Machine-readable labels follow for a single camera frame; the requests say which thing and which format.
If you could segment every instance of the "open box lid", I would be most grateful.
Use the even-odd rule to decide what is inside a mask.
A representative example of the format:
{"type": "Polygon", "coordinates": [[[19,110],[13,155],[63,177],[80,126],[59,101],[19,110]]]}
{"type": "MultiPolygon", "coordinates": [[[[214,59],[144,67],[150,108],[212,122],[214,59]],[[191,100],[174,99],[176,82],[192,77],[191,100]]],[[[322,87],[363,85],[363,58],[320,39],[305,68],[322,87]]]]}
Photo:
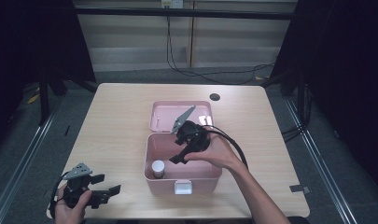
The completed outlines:
{"type": "Polygon", "coordinates": [[[214,125],[211,105],[206,101],[157,101],[153,104],[150,129],[154,133],[170,133],[177,118],[195,105],[188,120],[200,125],[214,125]]]}

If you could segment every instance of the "wooden table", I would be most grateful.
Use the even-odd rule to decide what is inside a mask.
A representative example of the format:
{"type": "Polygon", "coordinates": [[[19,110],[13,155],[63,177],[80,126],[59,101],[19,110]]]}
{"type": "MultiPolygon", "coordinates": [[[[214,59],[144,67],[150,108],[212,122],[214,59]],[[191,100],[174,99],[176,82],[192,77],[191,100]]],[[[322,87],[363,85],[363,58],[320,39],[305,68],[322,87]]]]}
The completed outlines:
{"type": "Polygon", "coordinates": [[[102,84],[64,172],[84,161],[105,182],[90,189],[121,185],[121,193],[88,218],[249,218],[245,199],[232,175],[224,170],[207,195],[153,195],[144,176],[152,105],[156,101],[207,101],[215,124],[243,149],[250,172],[287,216],[307,217],[309,208],[265,90],[261,87],[167,84],[102,84]],[[220,100],[212,101],[217,93],[220,100]]]}

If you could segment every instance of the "cylindrical container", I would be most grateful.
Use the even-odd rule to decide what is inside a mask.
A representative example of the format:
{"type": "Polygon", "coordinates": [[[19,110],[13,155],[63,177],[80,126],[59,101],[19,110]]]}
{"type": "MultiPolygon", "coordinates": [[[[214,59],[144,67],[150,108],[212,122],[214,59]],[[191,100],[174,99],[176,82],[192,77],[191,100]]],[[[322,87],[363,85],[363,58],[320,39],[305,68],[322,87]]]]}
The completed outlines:
{"type": "Polygon", "coordinates": [[[163,178],[165,172],[165,164],[163,161],[154,161],[153,164],[151,164],[151,169],[153,170],[154,178],[161,179],[163,178]]]}

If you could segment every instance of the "black horizontal bar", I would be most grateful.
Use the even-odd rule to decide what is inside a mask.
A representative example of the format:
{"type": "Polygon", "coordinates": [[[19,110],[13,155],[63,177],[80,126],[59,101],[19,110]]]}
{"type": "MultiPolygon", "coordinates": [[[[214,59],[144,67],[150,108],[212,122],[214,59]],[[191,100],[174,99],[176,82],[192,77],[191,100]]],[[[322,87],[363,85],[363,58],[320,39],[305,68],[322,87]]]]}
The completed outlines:
{"type": "Polygon", "coordinates": [[[127,16],[164,16],[164,17],[201,17],[201,18],[235,18],[257,20],[289,21],[295,17],[294,13],[286,12],[257,12],[257,11],[225,11],[203,9],[178,8],[130,8],[130,7],[37,7],[31,10],[62,10],[82,15],[127,15],[127,16]]]}

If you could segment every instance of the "pink storage box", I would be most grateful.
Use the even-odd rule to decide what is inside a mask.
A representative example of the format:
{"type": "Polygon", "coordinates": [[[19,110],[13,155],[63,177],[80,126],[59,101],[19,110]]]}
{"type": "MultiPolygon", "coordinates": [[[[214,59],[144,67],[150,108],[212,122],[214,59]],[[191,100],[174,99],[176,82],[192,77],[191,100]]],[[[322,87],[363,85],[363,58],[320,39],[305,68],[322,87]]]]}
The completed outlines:
{"type": "Polygon", "coordinates": [[[206,194],[215,190],[222,170],[207,161],[189,161],[174,164],[169,161],[186,145],[175,143],[176,135],[170,131],[175,119],[193,105],[196,108],[189,120],[204,125],[213,124],[210,104],[206,101],[158,101],[153,104],[150,129],[153,134],[147,140],[145,178],[153,194],[206,194]],[[164,162],[164,176],[155,178],[151,165],[164,162]]]}

